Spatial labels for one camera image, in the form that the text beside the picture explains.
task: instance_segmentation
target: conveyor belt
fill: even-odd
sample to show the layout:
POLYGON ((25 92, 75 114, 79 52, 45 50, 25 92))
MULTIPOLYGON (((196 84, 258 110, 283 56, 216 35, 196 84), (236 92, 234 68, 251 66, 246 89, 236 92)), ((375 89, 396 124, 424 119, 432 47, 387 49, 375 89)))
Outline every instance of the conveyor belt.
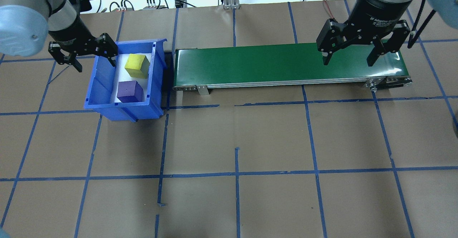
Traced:
POLYGON ((388 53, 368 67, 371 49, 350 46, 336 53, 329 65, 323 65, 315 43, 180 49, 174 90, 206 94, 208 88, 347 82, 366 82, 377 90, 411 83, 400 52, 388 53))

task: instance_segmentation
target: blue plastic bin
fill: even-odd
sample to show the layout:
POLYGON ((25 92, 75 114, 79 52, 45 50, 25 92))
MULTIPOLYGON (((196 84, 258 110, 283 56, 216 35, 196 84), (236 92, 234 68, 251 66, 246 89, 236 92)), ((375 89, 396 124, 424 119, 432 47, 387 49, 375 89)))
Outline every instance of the blue plastic bin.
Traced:
POLYGON ((99 112, 111 121, 136 122, 138 119, 157 119, 162 116, 162 73, 167 67, 163 47, 165 41, 167 39, 116 42, 119 54, 151 53, 145 101, 110 103, 116 68, 106 58, 95 57, 84 108, 99 112))

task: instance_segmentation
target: blue tape grid line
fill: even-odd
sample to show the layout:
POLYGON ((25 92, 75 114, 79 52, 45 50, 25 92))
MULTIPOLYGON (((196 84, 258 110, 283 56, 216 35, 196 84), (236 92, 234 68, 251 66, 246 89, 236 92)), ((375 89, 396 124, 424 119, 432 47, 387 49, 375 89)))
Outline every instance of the blue tape grid line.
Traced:
POLYGON ((173 38, 172 38, 172 58, 170 59, 170 67, 168 68, 169 71, 169 87, 167 88, 167 102, 166 102, 166 109, 170 110, 170 96, 172 94, 172 88, 175 78, 175 64, 174 64, 174 56, 175 56, 175 44, 176 44, 176 30, 178 27, 178 13, 180 9, 177 8, 175 11, 175 22, 173 27, 173 38))
MULTIPOLYGON (((95 58, 95 55, 84 55, 82 57, 77 57, 77 59, 89 59, 95 58)), ((15 59, 15 60, 4 60, 5 63, 15 63, 15 62, 39 62, 39 61, 54 61, 54 58, 37 58, 37 59, 15 59)))
MULTIPOLYGON (((458 96, 447 96, 447 98, 455 99, 455 98, 458 98, 458 96)), ((378 101, 412 101, 412 100, 426 100, 426 99, 444 99, 444 97, 437 96, 437 97, 410 97, 410 98, 381 98, 381 99, 378 99, 378 101)), ((330 102, 349 103, 349 102, 369 102, 369 101, 374 101, 374 99, 371 98, 371 99, 316 100, 316 101, 306 101, 306 103, 307 104, 330 103, 330 102)), ((258 102, 258 103, 245 103, 243 105, 235 105, 235 106, 300 105, 304 103, 305 103, 304 101, 258 102)))
MULTIPOLYGON (((417 166, 417 167, 397 167, 396 171, 443 171, 458 170, 458 166, 417 166)), ((333 173, 379 173, 390 172, 393 168, 363 168, 363 169, 325 169, 318 170, 319 174, 333 173)), ((239 176, 251 175, 304 175, 315 174, 315 170, 296 170, 296 171, 243 171, 238 173, 239 176)), ((197 174, 165 174, 162 178, 202 178, 218 176, 235 176, 235 172, 222 173, 197 173, 197 174)), ((152 175, 121 175, 121 176, 90 176, 90 180, 124 180, 124 179, 159 179, 159 174, 152 175)), ((62 176, 62 177, 32 177, 19 178, 18 181, 81 181, 85 176, 62 176)), ((0 181, 15 181, 16 178, 0 178, 0 181)))
MULTIPOLYGON (((51 72, 49 73, 48 82, 49 82, 49 80, 51 80, 51 78, 53 76, 55 67, 56 67, 56 62, 54 61, 53 67, 51 68, 51 72)), ((46 87, 44 88, 44 92, 43 92, 43 96, 41 97, 41 102, 40 102, 40 106, 39 106, 38 112, 40 112, 41 108, 43 107, 44 98, 46 97, 46 93, 48 91, 48 88, 49 88, 49 85, 46 85, 46 87)), ((35 131, 36 123, 38 122, 38 117, 39 116, 40 115, 37 114, 36 117, 35 117, 35 121, 33 122, 33 126, 32 126, 31 131, 30 131, 30 135, 29 135, 29 138, 28 138, 28 141, 27 141, 27 145, 26 145, 26 148, 24 150, 24 154, 23 154, 23 157, 21 159, 21 163, 19 164, 19 169, 18 169, 18 172, 16 174, 16 178, 15 178, 14 183, 13 183, 13 188, 11 189, 10 197, 8 198, 8 202, 6 204, 6 208, 5 208, 5 211, 3 213, 3 217, 1 219, 0 228, 3 228, 3 225, 5 224, 6 215, 8 214, 8 210, 10 209, 11 200, 13 199, 14 192, 16 191, 16 186, 18 184, 19 176, 21 175, 21 171, 23 169, 24 162, 26 160, 27 152, 28 152, 28 149, 30 147, 30 142, 31 142, 31 139, 33 137, 33 132, 35 131)))
POLYGON ((0 65, 1 65, 1 63, 3 62, 3 59, 4 59, 4 58, 5 58, 5 54, 3 54, 3 55, 1 56, 1 58, 0 58, 0 65))
POLYGON ((80 209, 78 211, 77 225, 75 227, 75 235, 73 236, 73 238, 77 238, 78 237, 78 232, 79 232, 79 229, 80 229, 81 216, 82 216, 82 213, 83 213, 84 201, 86 199, 87 185, 89 184, 89 178, 91 176, 92 164, 94 162, 94 151, 95 151, 95 148, 97 147, 98 134, 100 132, 100 126, 101 125, 102 125, 102 115, 100 115, 100 118, 98 119, 97 129, 95 131, 94 143, 93 143, 93 146, 92 146, 91 157, 89 159, 89 166, 87 167, 87 173, 86 173, 86 178, 85 178, 85 182, 84 182, 83 194, 82 194, 82 197, 81 197, 80 209))
POLYGON ((86 110, 66 110, 66 111, 40 111, 40 112, 15 112, 0 113, 0 116, 21 116, 21 115, 51 115, 51 114, 72 114, 72 113, 94 113, 92 109, 86 110))
POLYGON ((119 41, 119 35, 121 35, 122 21, 124 20, 124 11, 121 12, 121 20, 119 21, 118 34, 116 35, 116 41, 119 41))
POLYGON ((156 215, 156 221, 154 222, 154 238, 157 238, 159 234, 159 214, 156 215))
POLYGON ((377 110, 378 119, 380 121, 381 130, 383 132, 383 137, 385 139, 386 149, 388 150, 388 156, 389 156, 390 161, 391 161, 391 167, 393 169, 394 179, 396 181, 396 186, 398 187, 399 198, 401 199, 402 209, 404 211, 404 216, 405 216, 405 219, 406 219, 406 222, 407 222, 407 227, 409 229, 410 237, 414 238, 415 237, 414 230, 412 228, 412 224, 410 223, 410 217, 409 217, 409 213, 407 211, 407 206, 405 204, 404 194, 402 192, 401 183, 399 181, 398 171, 396 170, 396 165, 394 163, 394 159, 392 158, 391 146, 390 146, 390 142, 388 141, 388 135, 386 134, 385 124, 383 123, 383 118, 381 116, 380 107, 378 105, 377 97, 376 97, 374 92, 372 93, 372 96, 374 98, 374 104, 375 104, 375 107, 376 107, 376 110, 377 110))
POLYGON ((293 10, 291 9, 291 3, 288 2, 289 16, 291 18, 291 25, 293 26, 294 43, 297 44, 296 25, 294 24, 293 10))
POLYGON ((239 150, 239 147, 235 148, 235 216, 237 219, 237 238, 240 238, 239 150))
POLYGON ((237 39, 235 37, 235 10, 236 9, 232 9, 232 38, 234 39, 233 40, 233 46, 236 47, 237 46, 237 39))
MULTIPOLYGON (((412 18, 412 15, 410 14, 410 11, 408 9, 407 9, 407 15, 409 16, 410 22, 413 24, 414 23, 414 19, 412 18)), ((433 64, 431 62, 431 59, 430 59, 428 53, 427 53, 427 50, 425 49, 425 45, 423 44, 423 41, 422 41, 421 37, 418 37, 418 43, 422 47, 422 51, 425 54, 425 57, 426 57, 426 59, 428 61, 428 64, 429 64, 429 66, 431 68, 431 71, 432 71, 432 73, 434 75, 434 78, 435 78, 435 80, 437 82, 437 85, 440 88, 440 92, 442 93, 442 96, 444 97, 445 103, 447 104, 448 110, 450 111, 450 115, 452 116, 453 122, 455 123, 455 126, 458 128, 457 118, 455 117, 455 114, 453 113, 453 109, 452 109, 452 106, 450 104, 450 101, 448 101, 448 97, 445 94, 445 90, 444 90, 442 84, 440 83, 440 80, 439 80, 439 77, 438 77, 437 73, 435 72, 434 66, 433 66, 433 64)))
POLYGON ((164 140, 162 142, 161 170, 159 172, 159 187, 157 188, 157 204, 165 206, 162 201, 162 181, 164 180, 165 150, 167 147, 167 126, 169 125, 169 114, 165 115, 164 140))
POLYGON ((347 13, 348 15, 350 15, 350 7, 348 6, 348 1, 347 0, 343 0, 343 2, 345 2, 345 8, 347 8, 347 13))
POLYGON ((316 162, 315 144, 313 142, 312 125, 311 125, 310 114, 309 114, 310 111, 309 111, 309 105, 307 103, 307 94, 306 94, 304 85, 302 85, 302 95, 304 96, 304 105, 306 106, 307 127, 309 130, 310 147, 312 150, 313 169, 315 172, 316 192, 318 193, 318 205, 320 207, 321 225, 323 227, 323 236, 324 238, 327 238, 326 221, 324 218, 323 199, 321 196, 321 186, 320 186, 320 177, 319 177, 320 171, 318 170, 318 163, 316 162))

